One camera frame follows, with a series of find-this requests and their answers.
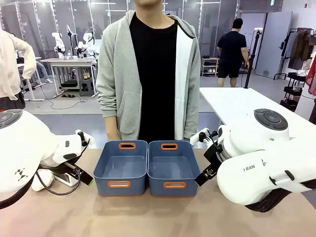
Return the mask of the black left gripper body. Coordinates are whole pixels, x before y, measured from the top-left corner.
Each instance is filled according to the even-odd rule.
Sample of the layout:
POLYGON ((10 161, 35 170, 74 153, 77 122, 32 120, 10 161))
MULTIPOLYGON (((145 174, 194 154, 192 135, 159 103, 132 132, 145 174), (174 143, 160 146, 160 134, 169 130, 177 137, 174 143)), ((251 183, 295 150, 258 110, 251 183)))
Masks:
POLYGON ((82 170, 75 164, 64 162, 59 164, 56 167, 50 167, 47 165, 40 164, 40 169, 49 169, 54 174, 62 175, 62 174, 69 174, 71 176, 78 176, 78 174, 81 174, 82 170))

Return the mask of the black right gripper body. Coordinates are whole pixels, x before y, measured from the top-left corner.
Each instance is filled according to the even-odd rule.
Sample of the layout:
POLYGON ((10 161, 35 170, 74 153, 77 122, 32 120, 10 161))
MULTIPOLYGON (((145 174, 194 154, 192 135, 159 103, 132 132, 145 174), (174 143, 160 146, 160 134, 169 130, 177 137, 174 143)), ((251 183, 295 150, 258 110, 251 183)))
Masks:
POLYGON ((211 145, 206 152, 204 157, 209 161, 210 165, 206 168, 207 171, 217 171, 222 161, 218 158, 218 149, 216 145, 211 145))

